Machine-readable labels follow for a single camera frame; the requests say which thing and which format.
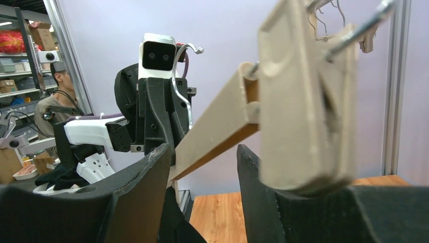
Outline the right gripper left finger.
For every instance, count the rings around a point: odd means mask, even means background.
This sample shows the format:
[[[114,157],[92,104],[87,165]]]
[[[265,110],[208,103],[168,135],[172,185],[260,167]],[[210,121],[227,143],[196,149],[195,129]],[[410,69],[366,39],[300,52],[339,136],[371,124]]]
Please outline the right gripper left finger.
[[[45,196],[1,186],[1,242],[157,242],[171,150],[75,193]]]

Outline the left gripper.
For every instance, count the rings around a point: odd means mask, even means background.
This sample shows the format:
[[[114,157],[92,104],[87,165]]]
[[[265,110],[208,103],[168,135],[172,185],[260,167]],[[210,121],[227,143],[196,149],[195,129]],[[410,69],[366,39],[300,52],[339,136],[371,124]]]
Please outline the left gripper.
[[[135,141],[131,152],[148,155],[166,143],[172,156],[176,146],[189,131],[186,101],[189,101],[187,80],[179,78],[141,78],[137,83]]]

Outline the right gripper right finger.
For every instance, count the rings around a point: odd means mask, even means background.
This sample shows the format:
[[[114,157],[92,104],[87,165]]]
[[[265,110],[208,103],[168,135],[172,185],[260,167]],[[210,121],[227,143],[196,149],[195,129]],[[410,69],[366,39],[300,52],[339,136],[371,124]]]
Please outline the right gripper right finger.
[[[316,198],[259,181],[259,157],[237,148],[248,242],[428,242],[428,188],[348,186]]]

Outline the beige clip hanger black underwear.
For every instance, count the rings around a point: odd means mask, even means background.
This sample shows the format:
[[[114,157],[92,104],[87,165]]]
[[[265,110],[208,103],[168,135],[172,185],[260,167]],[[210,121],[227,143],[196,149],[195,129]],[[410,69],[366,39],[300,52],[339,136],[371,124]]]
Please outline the beige clip hanger black underwear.
[[[259,62],[241,63],[176,147],[179,180],[259,132],[259,180],[316,196],[356,176],[356,43],[371,37],[396,1],[381,1],[359,27],[328,41],[310,35],[318,2],[279,1],[258,31]]]

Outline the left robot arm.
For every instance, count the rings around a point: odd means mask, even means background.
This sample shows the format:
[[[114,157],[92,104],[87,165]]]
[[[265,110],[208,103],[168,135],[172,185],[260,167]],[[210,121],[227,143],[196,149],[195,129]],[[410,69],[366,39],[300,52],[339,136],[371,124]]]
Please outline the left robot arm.
[[[54,124],[56,148],[66,168],[76,169],[89,183],[113,174],[104,154],[151,154],[166,144],[168,161],[176,162],[175,148],[189,131],[186,104],[196,95],[185,78],[138,77],[133,64],[118,72],[114,93],[119,115],[72,117]]]

